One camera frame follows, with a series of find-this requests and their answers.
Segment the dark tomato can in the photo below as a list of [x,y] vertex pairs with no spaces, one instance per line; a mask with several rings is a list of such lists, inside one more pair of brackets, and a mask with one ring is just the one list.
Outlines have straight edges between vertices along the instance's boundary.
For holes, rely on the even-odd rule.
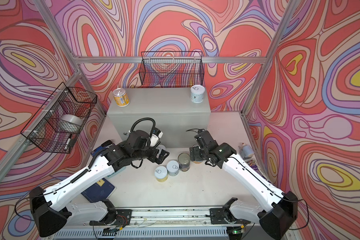
[[181,153],[178,156],[179,168],[182,172],[186,172],[190,169],[191,158],[187,153]]

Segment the pale green white can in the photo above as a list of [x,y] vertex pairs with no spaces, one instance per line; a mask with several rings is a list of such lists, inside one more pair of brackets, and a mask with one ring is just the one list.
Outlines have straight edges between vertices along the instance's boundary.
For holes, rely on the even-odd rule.
[[193,103],[202,103],[204,100],[205,87],[202,85],[194,85],[191,87],[191,101]]

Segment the yellow corn can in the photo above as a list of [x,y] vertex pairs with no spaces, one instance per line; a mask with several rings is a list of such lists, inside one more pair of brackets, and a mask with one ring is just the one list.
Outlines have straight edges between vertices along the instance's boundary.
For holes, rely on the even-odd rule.
[[126,107],[129,103],[129,97],[125,89],[118,88],[112,92],[114,100],[119,107]]

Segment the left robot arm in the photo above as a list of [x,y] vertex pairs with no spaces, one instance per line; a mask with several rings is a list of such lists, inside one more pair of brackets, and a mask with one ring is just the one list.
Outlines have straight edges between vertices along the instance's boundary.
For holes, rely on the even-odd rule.
[[46,189],[36,187],[31,190],[30,211],[40,237],[52,236],[68,224],[113,224],[119,214],[110,200],[78,206],[72,206],[71,201],[124,167],[139,169],[144,160],[160,165],[169,156],[168,151],[157,148],[162,134],[154,119],[139,119],[133,123],[125,141],[102,148],[80,171]]

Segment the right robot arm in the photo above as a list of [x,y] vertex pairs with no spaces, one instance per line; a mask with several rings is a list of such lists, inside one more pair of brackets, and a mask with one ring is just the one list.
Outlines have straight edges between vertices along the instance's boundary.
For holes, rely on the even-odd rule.
[[207,215],[213,225],[259,224],[274,240],[281,240],[298,218],[301,202],[293,192],[284,192],[256,172],[229,144],[218,144],[209,131],[193,129],[197,146],[190,148],[191,160],[218,167],[239,181],[258,201],[257,205],[231,198],[220,208],[210,209]]

